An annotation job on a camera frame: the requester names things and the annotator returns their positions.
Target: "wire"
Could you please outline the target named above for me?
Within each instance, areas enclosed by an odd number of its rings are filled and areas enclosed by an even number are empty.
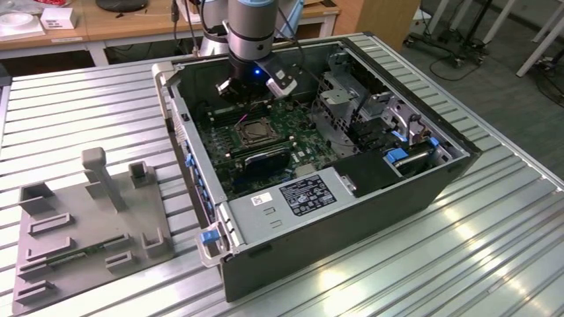
[[[129,45],[128,48],[113,48],[113,49],[125,52],[125,51],[129,51],[132,47],[133,47],[133,44]]]
[[[550,83],[550,85],[556,88],[556,90],[558,91],[560,95],[564,96],[562,91],[560,89],[560,87],[552,82],[552,80],[549,79],[549,77],[544,74],[542,70],[538,70],[540,74],[542,75],[542,77],[546,79],[546,81]],[[534,84],[537,86],[537,90],[538,92],[542,94],[544,97],[546,97],[548,100],[550,100],[558,107],[564,108],[564,101],[560,101],[558,99],[554,98],[554,96],[550,96],[548,92],[544,91],[541,85],[540,85],[540,76],[536,77],[534,79]]]
[[[425,29],[422,31],[422,36],[428,37],[429,39],[433,38],[433,35],[429,32],[429,26],[426,24],[426,20],[425,20],[425,14],[422,12],[422,0],[421,0],[421,4],[420,4],[420,12],[421,12],[421,19],[422,19],[422,24],[425,25]]]
[[[213,33],[212,29],[208,28],[208,26],[205,24],[205,19],[204,19],[204,5],[205,5],[205,0],[201,0],[201,5],[198,6],[201,26],[204,27],[205,32]]]
[[[452,20],[454,19],[456,13],[458,13],[458,9],[460,9],[462,2],[464,2],[464,0],[460,0],[458,4],[454,7],[454,11],[452,12],[450,17],[448,18],[446,25],[449,25],[449,26],[450,26]]]
[[[176,0],[172,0],[172,5],[170,5],[170,20],[173,22],[173,38],[174,38],[174,44],[176,44],[176,47],[178,48],[181,54],[185,54],[185,52],[182,51],[182,48],[180,47],[178,38],[176,36],[177,27],[178,27],[178,16],[180,16],[178,4],[176,3]]]
[[[290,41],[297,46],[297,49],[300,50],[301,60],[300,60],[298,68],[301,70],[304,70],[309,74],[309,76],[312,76],[312,78],[317,81],[317,83],[322,86],[324,83],[321,82],[321,80],[318,79],[316,74],[313,74],[312,71],[305,67],[305,52],[302,50],[300,41],[297,41],[297,36],[296,36],[294,30],[292,29],[292,26],[289,25],[288,18],[285,17],[285,14],[284,14],[284,12],[280,8],[278,8],[278,13],[281,15],[281,18],[284,19],[284,23],[288,25],[288,30],[289,30],[289,33],[292,34],[292,38],[288,38],[277,28],[276,28],[276,31],[278,32],[278,34],[282,38],[285,38],[288,41]]]
[[[174,24],[173,24],[173,38],[174,38],[174,44],[176,44],[176,47],[178,48],[178,50],[180,50],[180,52],[181,52],[181,54],[186,54],[185,52],[184,52],[184,50],[182,50],[182,48],[181,48],[181,46],[180,46],[180,42],[178,42],[178,38],[177,38],[177,36],[176,36],[176,27],[177,27],[177,25],[178,25],[178,22],[177,21],[174,21]]]
[[[464,78],[466,78],[468,76],[469,76],[469,74],[472,74],[480,67],[481,67],[481,65],[477,65],[468,73],[465,73],[462,76],[460,76],[458,78],[446,78],[446,77],[442,77],[442,76],[440,76],[436,72],[434,72],[434,70],[433,70],[433,66],[434,66],[434,64],[437,63],[437,62],[440,62],[440,61],[444,61],[445,59],[448,59],[449,57],[452,57],[452,55],[448,55],[448,56],[445,56],[445,57],[442,57],[442,58],[438,58],[436,61],[433,61],[432,63],[430,63],[430,65],[429,65],[429,72],[436,76],[436,77],[438,77],[440,79],[442,79],[442,80],[445,80],[445,81],[461,81]]]
[[[198,48],[197,43],[196,43],[196,36],[193,35],[190,11],[188,10],[188,3],[185,2],[185,0],[184,0],[184,9],[185,9],[185,15],[188,17],[188,25],[190,27],[193,50],[198,51],[200,48]]]
[[[558,93],[564,96],[564,90],[556,85],[556,83],[552,81],[552,79],[546,76],[546,74],[544,74],[544,72],[540,72],[542,77],[546,79],[546,81],[549,82],[549,84],[556,88],[556,90],[558,91]]]
[[[149,56],[149,52],[150,52],[150,48],[152,48],[152,43],[149,43],[149,46],[146,47],[146,51],[144,53],[144,56],[140,59],[136,59],[134,61],[142,61],[144,59],[146,59],[146,57]],[[121,53],[118,50],[112,50],[113,53],[118,54],[121,57],[130,59],[130,56],[125,55],[124,53]]]

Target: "white label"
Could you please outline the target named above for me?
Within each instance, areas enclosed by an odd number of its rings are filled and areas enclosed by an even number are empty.
[[[253,202],[254,206],[258,206],[262,203],[268,203],[270,200],[272,200],[270,193],[264,193],[250,198],[250,201]]]
[[[52,43],[76,42],[81,41],[81,36],[76,38],[54,38],[50,40]]]

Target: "power supply label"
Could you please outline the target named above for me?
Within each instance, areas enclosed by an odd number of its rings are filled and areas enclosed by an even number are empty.
[[[281,187],[280,192],[296,216],[304,216],[336,202],[333,193],[318,175]]]

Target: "metal table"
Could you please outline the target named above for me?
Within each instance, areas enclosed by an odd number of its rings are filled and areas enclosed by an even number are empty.
[[[16,188],[85,181],[78,150],[104,146],[109,172],[144,159],[157,178],[177,256],[33,316],[560,315],[562,182],[376,38],[349,36],[474,141],[484,155],[413,217],[234,303],[193,245],[196,216],[149,67],[156,61],[20,77],[0,152],[0,316],[10,315]]]

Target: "open computer tower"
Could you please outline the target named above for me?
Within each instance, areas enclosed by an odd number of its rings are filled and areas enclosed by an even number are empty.
[[[221,99],[225,55],[176,61],[168,81],[196,243],[228,301],[421,211],[480,155],[348,39],[274,52],[300,68],[286,98]]]

